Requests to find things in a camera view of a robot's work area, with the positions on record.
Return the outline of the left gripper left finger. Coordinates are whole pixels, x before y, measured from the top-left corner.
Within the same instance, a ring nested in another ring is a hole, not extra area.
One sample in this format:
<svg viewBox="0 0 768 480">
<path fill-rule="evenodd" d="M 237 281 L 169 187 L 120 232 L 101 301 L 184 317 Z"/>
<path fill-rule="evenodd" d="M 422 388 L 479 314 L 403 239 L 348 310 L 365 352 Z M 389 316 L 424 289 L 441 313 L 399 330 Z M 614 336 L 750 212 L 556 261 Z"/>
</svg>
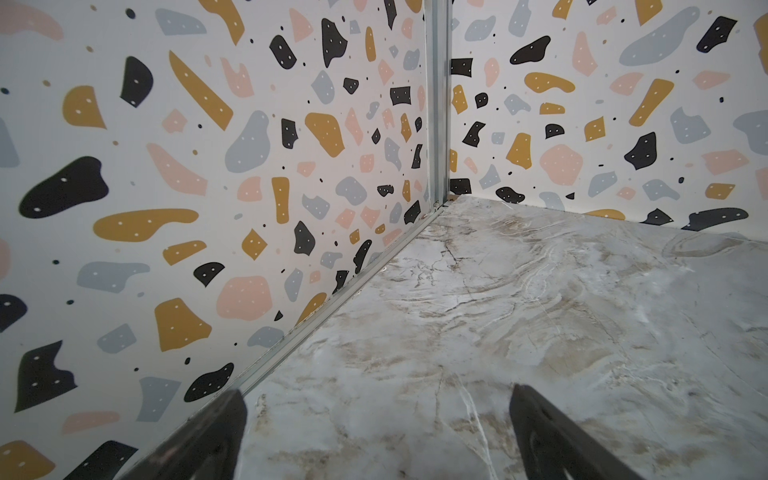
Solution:
<svg viewBox="0 0 768 480">
<path fill-rule="evenodd" d="M 240 390 L 228 390 L 134 465 L 125 479 L 233 479 L 247 423 Z"/>
</svg>

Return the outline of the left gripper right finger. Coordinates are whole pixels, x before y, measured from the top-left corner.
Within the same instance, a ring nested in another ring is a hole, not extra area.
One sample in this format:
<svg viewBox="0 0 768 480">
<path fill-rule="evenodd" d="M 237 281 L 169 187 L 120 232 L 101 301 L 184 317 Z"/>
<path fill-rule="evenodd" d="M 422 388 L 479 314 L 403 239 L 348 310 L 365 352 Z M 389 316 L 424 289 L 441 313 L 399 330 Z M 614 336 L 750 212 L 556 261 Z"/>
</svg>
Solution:
<svg viewBox="0 0 768 480">
<path fill-rule="evenodd" d="M 640 477 L 529 385 L 514 386 L 509 413 L 529 479 Z"/>
</svg>

